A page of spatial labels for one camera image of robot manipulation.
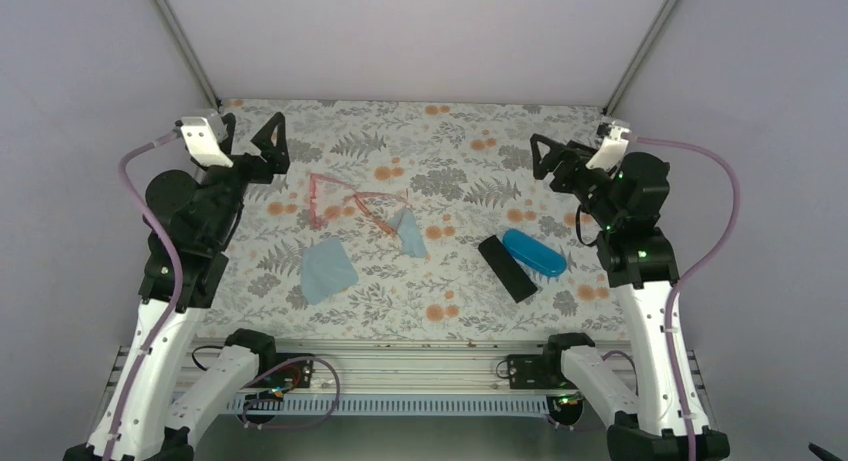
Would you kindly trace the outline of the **light blue cleaning cloth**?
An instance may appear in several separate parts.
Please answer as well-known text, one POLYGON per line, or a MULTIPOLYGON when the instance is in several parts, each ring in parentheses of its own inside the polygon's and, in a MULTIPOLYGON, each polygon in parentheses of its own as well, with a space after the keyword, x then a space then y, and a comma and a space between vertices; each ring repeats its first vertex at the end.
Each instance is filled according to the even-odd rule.
POLYGON ((421 230, 410 208, 400 209, 389 221, 401 242, 401 252, 415 258, 428 255, 421 230))

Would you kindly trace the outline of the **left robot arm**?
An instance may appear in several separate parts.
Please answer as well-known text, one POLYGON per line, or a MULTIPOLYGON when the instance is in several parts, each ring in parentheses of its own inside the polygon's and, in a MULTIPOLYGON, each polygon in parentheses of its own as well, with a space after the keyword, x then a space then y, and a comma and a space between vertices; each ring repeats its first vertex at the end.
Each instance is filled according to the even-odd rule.
POLYGON ((274 339, 249 329, 230 335, 213 364, 182 395, 175 388, 188 348, 206 318, 252 185, 286 174, 286 119, 276 112, 253 135, 253 151, 234 154, 236 118, 206 110, 185 116, 157 146, 184 143, 202 171, 157 175, 134 192, 150 227, 132 344, 115 391, 88 439, 68 460, 190 460, 215 418, 249 383, 278 372, 274 339))

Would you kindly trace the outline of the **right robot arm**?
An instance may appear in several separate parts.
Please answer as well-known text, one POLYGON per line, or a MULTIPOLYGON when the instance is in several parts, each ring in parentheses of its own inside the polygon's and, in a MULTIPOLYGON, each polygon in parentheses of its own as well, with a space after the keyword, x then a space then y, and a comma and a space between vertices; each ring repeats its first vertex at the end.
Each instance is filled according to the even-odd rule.
POLYGON ((729 439, 712 427, 692 378, 678 305, 684 279, 658 226, 669 164, 631 152, 604 167, 600 150, 540 134, 530 145, 535 179, 550 176, 551 189, 574 195, 599 225, 594 247, 630 335, 637 387, 588 343, 547 355, 544 380, 578 389, 606 428, 613 460, 727 459, 729 439))

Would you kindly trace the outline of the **black glasses pouch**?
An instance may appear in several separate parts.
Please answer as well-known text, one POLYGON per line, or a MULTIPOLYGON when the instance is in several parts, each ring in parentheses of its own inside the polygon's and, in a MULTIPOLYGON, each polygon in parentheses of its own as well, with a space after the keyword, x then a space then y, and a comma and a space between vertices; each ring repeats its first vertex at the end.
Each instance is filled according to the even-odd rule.
POLYGON ((478 251, 515 303, 537 293, 538 287, 497 236, 484 239, 478 245, 478 251))

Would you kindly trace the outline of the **pink transparent sunglasses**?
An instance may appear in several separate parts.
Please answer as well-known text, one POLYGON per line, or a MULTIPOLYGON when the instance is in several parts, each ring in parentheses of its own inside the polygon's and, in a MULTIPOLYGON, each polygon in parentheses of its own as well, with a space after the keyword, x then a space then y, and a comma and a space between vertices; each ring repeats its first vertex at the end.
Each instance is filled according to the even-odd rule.
POLYGON ((308 176, 308 213, 316 230, 327 227, 332 220, 347 216, 347 211, 352 209, 353 214, 361 214, 388 236, 396 236, 397 229, 370 208, 368 201, 372 199, 395 201, 404 208, 410 207, 408 199, 398 194, 362 191, 351 183, 325 174, 310 173, 308 176))

